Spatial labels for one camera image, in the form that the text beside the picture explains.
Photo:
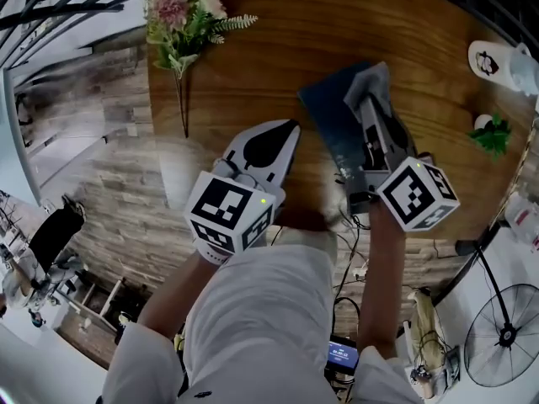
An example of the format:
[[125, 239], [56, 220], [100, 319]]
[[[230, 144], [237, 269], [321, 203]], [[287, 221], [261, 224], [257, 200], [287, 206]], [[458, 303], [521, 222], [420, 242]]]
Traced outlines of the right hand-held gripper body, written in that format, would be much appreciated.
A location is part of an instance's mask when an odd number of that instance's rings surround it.
[[395, 170], [359, 171], [348, 180], [351, 215], [381, 200], [404, 231], [429, 231], [459, 207], [446, 174], [427, 160], [405, 158]]

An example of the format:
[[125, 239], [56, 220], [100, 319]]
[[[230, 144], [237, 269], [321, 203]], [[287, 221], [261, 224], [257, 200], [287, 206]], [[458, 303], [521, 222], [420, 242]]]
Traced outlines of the dark blue notebook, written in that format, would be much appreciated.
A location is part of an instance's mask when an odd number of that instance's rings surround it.
[[371, 191], [361, 171], [366, 159], [363, 129], [344, 98], [355, 75], [369, 67], [367, 62], [356, 63], [297, 92], [352, 193]]

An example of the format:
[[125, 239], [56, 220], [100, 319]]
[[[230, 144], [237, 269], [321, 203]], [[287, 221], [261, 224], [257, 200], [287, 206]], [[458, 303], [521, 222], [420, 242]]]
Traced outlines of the grey cleaning cloth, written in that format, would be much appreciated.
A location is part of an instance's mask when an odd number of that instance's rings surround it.
[[354, 116], [360, 117], [360, 105], [371, 95], [381, 106], [383, 114], [391, 117], [390, 73], [384, 61], [355, 74], [344, 102]]

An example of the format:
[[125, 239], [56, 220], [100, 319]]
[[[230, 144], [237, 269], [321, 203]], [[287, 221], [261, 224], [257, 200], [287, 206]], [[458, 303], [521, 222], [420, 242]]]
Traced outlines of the person's left forearm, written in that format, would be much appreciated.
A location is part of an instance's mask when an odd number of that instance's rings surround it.
[[172, 339], [218, 269], [218, 265], [193, 253], [152, 294], [137, 323]]

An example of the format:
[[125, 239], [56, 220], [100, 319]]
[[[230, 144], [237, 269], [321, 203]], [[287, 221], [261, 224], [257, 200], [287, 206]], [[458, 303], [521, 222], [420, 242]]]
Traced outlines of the white wristband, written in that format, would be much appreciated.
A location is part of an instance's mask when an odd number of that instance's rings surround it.
[[209, 244], [206, 240], [203, 240], [201, 238], [196, 238], [194, 240], [194, 246], [197, 253], [203, 259], [218, 267], [222, 266], [232, 256], [229, 252], [219, 251], [217, 248]]

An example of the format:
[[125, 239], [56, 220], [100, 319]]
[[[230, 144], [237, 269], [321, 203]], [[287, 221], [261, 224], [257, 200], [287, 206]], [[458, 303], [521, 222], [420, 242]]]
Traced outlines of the person's light trousers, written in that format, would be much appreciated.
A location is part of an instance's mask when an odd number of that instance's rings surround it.
[[315, 248], [328, 255], [332, 265], [338, 257], [337, 234], [333, 231], [309, 231], [284, 227], [274, 242], [275, 246], [301, 245]]

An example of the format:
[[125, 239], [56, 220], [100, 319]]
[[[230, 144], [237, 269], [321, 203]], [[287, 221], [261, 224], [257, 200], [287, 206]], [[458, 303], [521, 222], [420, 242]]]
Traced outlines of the small white potted plant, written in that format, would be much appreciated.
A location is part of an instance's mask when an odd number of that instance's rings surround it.
[[498, 114], [480, 114], [474, 121], [468, 137], [483, 148], [493, 159], [506, 154], [511, 127]]

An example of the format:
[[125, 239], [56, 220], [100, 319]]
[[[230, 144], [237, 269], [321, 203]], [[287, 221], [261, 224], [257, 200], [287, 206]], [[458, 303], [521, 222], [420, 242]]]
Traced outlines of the white plastic bag red print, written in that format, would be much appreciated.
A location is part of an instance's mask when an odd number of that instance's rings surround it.
[[517, 239], [532, 253], [539, 253], [539, 205], [514, 192], [508, 199], [504, 218]]

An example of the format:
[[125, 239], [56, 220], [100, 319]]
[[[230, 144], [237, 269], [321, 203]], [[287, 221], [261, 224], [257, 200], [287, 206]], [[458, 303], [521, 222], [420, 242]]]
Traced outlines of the white printed vase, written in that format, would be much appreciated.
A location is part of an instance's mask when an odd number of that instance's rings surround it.
[[524, 43], [510, 46], [474, 40], [467, 56], [476, 76], [526, 96], [539, 95], [539, 62]]

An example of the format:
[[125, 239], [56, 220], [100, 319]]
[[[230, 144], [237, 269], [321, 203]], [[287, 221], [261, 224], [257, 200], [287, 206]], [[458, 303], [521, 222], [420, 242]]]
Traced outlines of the beige wooden ornament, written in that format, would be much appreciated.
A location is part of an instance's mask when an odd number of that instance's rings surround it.
[[408, 298], [414, 301], [409, 326], [413, 362], [417, 366], [423, 365], [427, 370], [440, 368], [443, 354], [440, 350], [432, 300], [422, 290], [414, 290]]

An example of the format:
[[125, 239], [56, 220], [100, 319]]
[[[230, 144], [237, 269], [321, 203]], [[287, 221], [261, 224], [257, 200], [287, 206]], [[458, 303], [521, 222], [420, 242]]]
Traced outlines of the person's white shirt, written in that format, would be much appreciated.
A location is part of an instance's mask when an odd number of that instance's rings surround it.
[[103, 404], [339, 404], [323, 375], [332, 275], [329, 255], [304, 245], [231, 258], [188, 315], [183, 356], [148, 327], [126, 328]]

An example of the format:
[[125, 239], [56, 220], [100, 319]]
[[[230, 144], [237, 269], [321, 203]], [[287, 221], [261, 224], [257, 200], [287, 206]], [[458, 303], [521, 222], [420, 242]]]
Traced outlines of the artificial flower bouquet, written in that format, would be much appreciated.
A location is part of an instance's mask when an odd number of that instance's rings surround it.
[[153, 65], [173, 74], [179, 115], [185, 136], [189, 135], [187, 104], [188, 69], [208, 45], [221, 45], [224, 34], [247, 29], [259, 17], [229, 16], [221, 0], [144, 0], [147, 43], [157, 49]]

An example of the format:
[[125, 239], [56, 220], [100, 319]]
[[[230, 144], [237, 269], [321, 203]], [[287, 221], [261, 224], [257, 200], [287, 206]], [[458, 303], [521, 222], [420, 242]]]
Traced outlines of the white storage rack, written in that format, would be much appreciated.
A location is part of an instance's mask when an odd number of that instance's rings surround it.
[[115, 343], [120, 341], [125, 326], [136, 311], [138, 296], [125, 278], [118, 279], [108, 289], [100, 282], [74, 283], [68, 280], [55, 297], [67, 303], [70, 312], [76, 317], [77, 331], [83, 335], [95, 329], [113, 335]]

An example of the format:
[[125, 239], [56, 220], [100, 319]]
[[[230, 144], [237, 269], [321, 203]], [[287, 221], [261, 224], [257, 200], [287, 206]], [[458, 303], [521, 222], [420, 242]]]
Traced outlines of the black standing fan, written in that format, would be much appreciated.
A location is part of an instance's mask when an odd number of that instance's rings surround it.
[[496, 267], [478, 241], [459, 241], [456, 251], [472, 255], [490, 294], [468, 328], [464, 367], [476, 385], [507, 385], [539, 359], [539, 287]]

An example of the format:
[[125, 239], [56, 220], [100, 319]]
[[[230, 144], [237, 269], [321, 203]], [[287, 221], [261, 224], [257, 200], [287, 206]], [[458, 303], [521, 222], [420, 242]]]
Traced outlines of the black device with screen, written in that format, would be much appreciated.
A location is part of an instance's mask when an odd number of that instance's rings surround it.
[[326, 368], [340, 374], [352, 375], [358, 364], [356, 343], [348, 338], [332, 335], [329, 339]]

